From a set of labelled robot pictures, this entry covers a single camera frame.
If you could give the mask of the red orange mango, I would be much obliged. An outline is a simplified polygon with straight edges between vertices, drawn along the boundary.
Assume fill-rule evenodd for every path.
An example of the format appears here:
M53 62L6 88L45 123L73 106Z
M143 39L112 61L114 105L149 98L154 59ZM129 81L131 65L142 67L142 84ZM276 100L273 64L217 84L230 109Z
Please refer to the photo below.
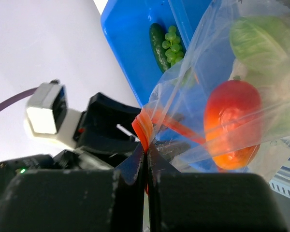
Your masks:
M246 81L230 80L216 87L208 97L203 125L207 150L224 170L246 167L259 151L249 139L261 139L261 96Z

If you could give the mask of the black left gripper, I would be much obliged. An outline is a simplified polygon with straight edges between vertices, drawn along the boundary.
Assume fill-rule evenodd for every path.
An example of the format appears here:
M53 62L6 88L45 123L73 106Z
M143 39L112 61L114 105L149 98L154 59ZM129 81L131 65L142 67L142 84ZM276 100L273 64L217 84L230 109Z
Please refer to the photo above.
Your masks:
M0 112L34 91L24 91L0 103ZM28 170L100 169L118 166L139 144L132 129L132 121L140 108L117 102L102 93L90 98L82 111L74 134L75 149L62 149L56 156L45 154L0 162L0 193L11 180Z

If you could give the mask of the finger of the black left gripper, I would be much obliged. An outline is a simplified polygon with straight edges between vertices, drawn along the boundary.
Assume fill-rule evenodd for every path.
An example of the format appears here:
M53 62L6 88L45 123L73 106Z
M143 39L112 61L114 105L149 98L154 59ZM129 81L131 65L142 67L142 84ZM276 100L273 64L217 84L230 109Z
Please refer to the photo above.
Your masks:
M174 131L166 127L163 123L155 135L154 145L159 154L167 161L172 161L175 156L191 149L189 142L179 138Z

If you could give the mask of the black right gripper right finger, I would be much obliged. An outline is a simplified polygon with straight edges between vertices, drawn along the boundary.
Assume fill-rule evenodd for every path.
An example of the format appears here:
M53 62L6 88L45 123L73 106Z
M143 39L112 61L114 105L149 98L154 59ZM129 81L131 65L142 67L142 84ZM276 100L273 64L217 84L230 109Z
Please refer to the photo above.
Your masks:
M268 183L256 174L181 173L147 151L153 232L285 232Z

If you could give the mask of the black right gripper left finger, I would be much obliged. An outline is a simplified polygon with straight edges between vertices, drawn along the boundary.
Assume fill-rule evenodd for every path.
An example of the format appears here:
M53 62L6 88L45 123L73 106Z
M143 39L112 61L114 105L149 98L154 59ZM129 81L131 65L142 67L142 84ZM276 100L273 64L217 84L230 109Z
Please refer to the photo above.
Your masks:
M20 161L0 166L0 232L140 232L145 155L141 146L116 168L42 168Z

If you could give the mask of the clear zip top bag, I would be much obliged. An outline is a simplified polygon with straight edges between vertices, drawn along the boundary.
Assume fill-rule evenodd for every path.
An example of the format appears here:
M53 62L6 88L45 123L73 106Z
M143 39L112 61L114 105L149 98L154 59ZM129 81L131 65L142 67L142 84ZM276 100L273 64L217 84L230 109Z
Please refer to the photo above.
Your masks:
M132 123L180 172L254 173L290 198L290 0L213 0Z

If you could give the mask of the white green cabbage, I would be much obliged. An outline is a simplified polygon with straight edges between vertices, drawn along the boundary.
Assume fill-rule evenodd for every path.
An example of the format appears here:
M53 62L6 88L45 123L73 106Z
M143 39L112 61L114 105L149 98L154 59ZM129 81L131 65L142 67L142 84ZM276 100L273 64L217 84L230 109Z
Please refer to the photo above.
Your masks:
M244 16L230 29L235 55L231 79L240 78L260 93L268 134L290 134L290 18Z

